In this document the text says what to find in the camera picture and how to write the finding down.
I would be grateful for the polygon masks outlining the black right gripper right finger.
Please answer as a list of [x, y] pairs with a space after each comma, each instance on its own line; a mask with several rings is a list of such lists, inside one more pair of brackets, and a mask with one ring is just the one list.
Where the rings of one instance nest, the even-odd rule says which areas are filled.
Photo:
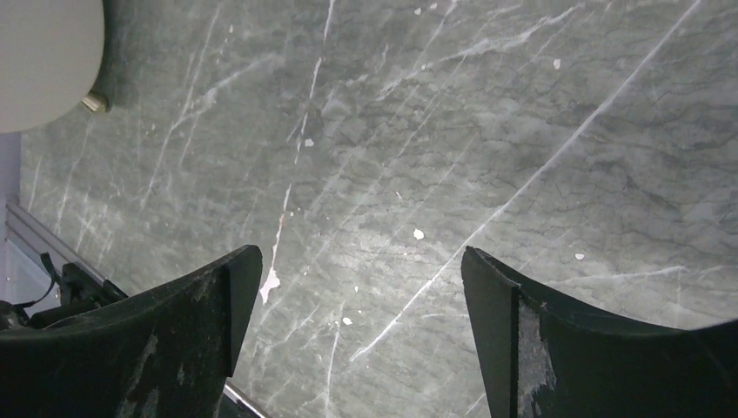
[[735, 320], [695, 330], [633, 320], [475, 247], [460, 270], [491, 416], [736, 416]]

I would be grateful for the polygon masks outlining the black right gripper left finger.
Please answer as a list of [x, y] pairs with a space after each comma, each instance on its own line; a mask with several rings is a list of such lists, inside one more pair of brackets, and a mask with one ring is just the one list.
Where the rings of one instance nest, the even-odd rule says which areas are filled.
[[111, 283], [20, 324], [1, 308], [4, 417], [217, 417], [258, 297], [242, 246], [124, 297]]

